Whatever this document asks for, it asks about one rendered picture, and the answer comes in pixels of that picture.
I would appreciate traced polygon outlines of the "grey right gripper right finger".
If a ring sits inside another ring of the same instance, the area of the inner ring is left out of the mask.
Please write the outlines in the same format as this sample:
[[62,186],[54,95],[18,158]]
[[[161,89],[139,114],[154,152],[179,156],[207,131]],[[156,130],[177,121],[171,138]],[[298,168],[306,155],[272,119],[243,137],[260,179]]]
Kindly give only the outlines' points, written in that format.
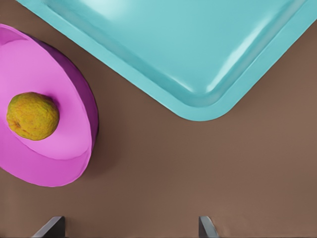
[[219,238],[219,235],[208,216],[199,217],[199,238]]

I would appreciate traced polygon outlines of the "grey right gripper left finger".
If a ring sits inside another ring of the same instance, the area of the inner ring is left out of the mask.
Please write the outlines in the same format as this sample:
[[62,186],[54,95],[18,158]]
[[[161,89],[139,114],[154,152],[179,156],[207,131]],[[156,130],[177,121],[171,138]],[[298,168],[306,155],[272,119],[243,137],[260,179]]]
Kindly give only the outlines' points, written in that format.
[[52,217],[32,238],[65,238],[65,217]]

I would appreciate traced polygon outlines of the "pink plate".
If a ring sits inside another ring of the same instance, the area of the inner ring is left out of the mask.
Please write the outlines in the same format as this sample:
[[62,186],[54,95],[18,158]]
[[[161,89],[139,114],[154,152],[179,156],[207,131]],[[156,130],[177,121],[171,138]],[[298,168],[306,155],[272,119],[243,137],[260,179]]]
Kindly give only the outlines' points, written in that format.
[[0,24],[0,168],[45,187],[78,179],[99,127],[89,84],[60,51]]

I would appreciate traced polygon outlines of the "turquoise tray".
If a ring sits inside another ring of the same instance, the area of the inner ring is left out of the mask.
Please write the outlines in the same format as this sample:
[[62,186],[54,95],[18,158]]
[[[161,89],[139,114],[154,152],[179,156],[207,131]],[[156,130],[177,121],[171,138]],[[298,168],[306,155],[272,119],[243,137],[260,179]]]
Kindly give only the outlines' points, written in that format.
[[17,0],[192,121],[223,116],[317,20],[317,0]]

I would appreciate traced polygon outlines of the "orange fruit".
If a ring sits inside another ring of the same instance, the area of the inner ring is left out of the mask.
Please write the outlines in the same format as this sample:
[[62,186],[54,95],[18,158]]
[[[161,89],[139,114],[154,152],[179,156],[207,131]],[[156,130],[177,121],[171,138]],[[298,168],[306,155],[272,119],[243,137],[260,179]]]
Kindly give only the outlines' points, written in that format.
[[14,96],[7,107],[6,121],[15,134],[32,141],[51,136],[59,124],[59,110],[43,94],[26,92]]

